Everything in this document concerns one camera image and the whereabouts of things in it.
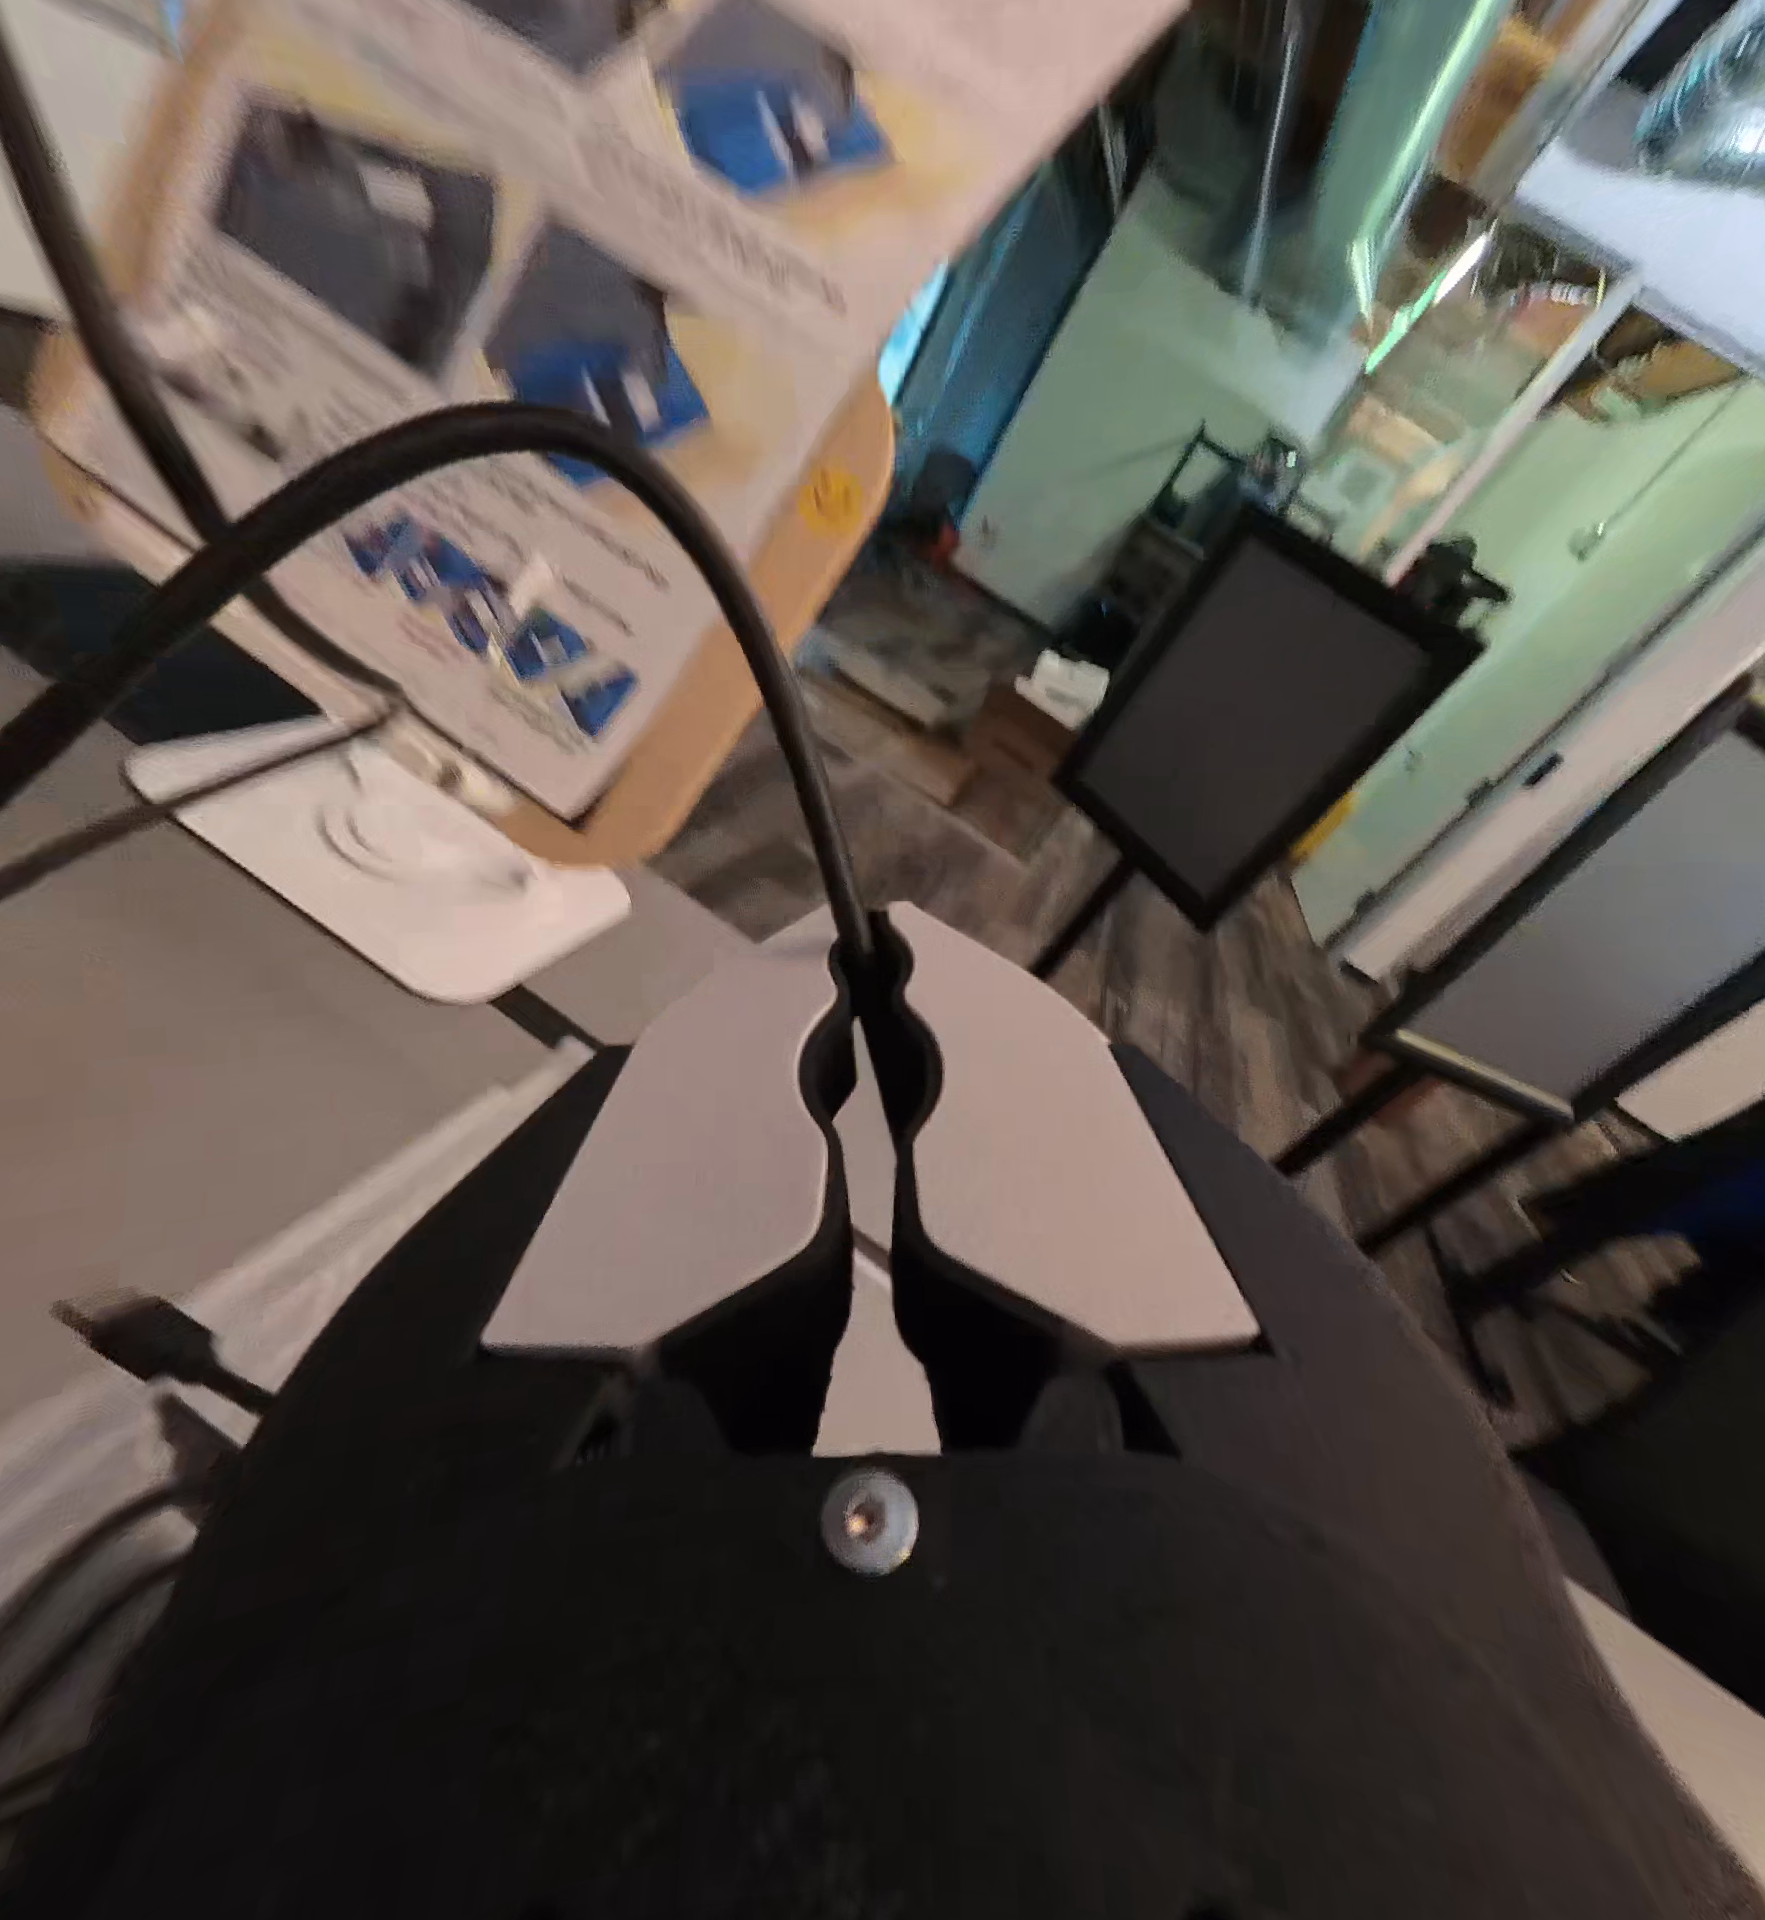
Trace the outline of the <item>instruction poster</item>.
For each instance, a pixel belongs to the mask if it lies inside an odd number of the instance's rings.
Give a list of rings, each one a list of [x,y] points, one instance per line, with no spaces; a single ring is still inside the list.
[[[226,512],[441,406],[571,411],[749,559],[922,285],[1175,19],[1124,2],[238,4],[131,324]],[[275,571],[583,811],[714,620],[581,458],[446,468]]]

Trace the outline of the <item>white stand base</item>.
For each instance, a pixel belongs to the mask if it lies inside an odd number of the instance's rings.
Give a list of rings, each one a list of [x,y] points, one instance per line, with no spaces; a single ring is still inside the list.
[[[631,916],[607,868],[513,842],[388,744],[329,716],[134,748],[129,792],[417,999],[473,1008]]]

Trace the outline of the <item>clear plastic bin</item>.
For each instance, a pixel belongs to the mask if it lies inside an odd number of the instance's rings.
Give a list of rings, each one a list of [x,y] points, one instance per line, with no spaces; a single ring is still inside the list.
[[[194,1284],[190,1318],[280,1387],[349,1293],[558,1094],[602,1094],[626,1052],[567,1045]],[[255,1420],[107,1362],[0,1428],[0,1865],[110,1718]]]

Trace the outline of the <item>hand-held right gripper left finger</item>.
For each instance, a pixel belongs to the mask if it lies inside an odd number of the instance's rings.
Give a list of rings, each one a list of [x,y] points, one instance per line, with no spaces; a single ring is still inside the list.
[[[817,1237],[853,1091],[833,926],[794,926],[656,1018],[487,1323],[490,1353],[636,1353]]]

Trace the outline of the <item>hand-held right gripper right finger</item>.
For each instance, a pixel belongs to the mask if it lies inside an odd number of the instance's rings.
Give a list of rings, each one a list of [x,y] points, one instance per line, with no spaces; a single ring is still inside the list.
[[[1121,1353],[1252,1348],[1259,1321],[1105,1034],[917,906],[892,927],[936,1050],[910,1147],[932,1247]]]

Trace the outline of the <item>black floor stand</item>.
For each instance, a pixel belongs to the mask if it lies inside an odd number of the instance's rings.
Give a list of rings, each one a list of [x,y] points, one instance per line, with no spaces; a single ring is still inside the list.
[[[1362,1228],[1380,1256],[1765,999],[1765,690],[1742,681],[1407,977],[1388,1062],[1276,1159],[1297,1179],[1424,1080],[1517,1126]]]

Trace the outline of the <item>black flat desk pad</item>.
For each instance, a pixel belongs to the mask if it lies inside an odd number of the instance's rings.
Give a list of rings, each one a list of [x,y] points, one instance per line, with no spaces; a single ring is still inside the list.
[[[0,733],[52,685],[108,657],[148,585],[126,563],[0,559]],[[108,712],[136,744],[316,720],[320,709],[231,639],[183,639]]]

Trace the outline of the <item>black monitor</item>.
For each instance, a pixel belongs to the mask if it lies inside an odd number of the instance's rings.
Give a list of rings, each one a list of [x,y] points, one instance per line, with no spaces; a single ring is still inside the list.
[[[1136,877],[1212,931],[1485,649],[1254,503],[1199,559],[1054,775],[1119,868],[1042,973]]]

